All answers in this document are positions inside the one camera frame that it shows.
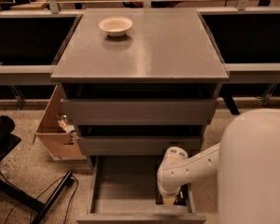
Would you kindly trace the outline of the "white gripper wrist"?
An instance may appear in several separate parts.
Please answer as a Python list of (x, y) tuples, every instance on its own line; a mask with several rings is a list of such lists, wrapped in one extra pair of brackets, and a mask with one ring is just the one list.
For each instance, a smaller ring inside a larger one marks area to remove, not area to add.
[(180, 147), (169, 147), (157, 172), (157, 185), (163, 205), (171, 207), (175, 204), (176, 196), (182, 184), (181, 162), (188, 157), (188, 153)]

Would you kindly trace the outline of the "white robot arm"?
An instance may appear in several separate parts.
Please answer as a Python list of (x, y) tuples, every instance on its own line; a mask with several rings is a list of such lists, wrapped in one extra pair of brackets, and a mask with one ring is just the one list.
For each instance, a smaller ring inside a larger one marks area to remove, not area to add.
[(234, 118), (218, 144), (189, 157), (165, 152), (157, 184), (165, 205), (182, 186), (217, 176), (219, 224), (280, 224), (280, 109), (254, 109)]

